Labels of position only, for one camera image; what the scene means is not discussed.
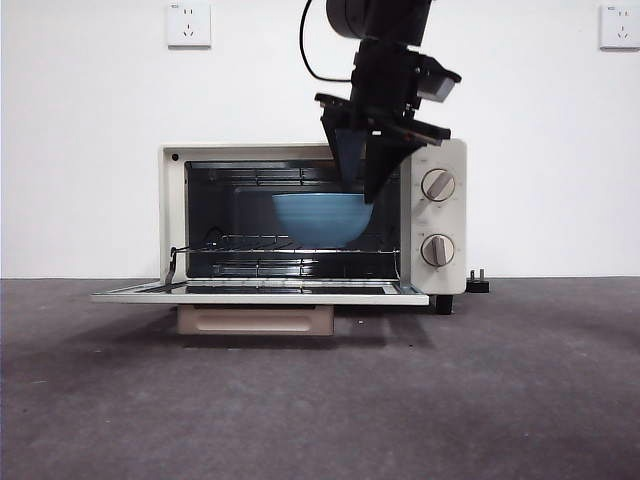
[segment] wall socket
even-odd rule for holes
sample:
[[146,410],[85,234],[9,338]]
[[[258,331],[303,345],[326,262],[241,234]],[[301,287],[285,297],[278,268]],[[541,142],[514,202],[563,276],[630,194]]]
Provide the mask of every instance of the wall socket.
[[600,7],[600,48],[640,50],[640,4]]
[[184,2],[167,7],[169,47],[211,46],[211,5]]

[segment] open oven door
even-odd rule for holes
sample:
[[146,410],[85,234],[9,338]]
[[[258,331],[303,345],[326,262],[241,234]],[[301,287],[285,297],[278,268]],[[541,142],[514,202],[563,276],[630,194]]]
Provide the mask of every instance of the open oven door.
[[91,296],[96,302],[174,305],[428,305],[399,281],[222,279],[146,283]]

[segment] toaster oven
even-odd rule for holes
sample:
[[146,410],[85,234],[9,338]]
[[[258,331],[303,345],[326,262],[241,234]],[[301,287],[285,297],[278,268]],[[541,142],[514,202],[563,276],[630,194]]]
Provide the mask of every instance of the toaster oven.
[[272,200],[341,192],[328,146],[166,145],[159,157],[159,280],[94,301],[178,305],[181,333],[328,334],[333,305],[427,306],[431,297],[450,313],[465,290],[460,140],[407,158],[364,233],[341,248],[290,238]]

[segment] control knob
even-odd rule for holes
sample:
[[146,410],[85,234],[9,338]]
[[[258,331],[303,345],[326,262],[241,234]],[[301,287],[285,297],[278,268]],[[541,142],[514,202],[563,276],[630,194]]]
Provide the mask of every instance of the control knob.
[[422,258],[433,267],[444,267],[453,260],[455,246],[446,235],[431,235],[422,242]]
[[422,179],[422,193],[433,202],[444,202],[456,189],[456,181],[451,172],[436,168],[427,172]]

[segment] blue bowl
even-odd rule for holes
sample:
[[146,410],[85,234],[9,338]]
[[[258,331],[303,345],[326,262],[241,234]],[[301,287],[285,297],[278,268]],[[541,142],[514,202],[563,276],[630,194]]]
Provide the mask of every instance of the blue bowl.
[[373,204],[352,193],[273,195],[276,215],[287,235],[304,247],[340,248],[365,231]]

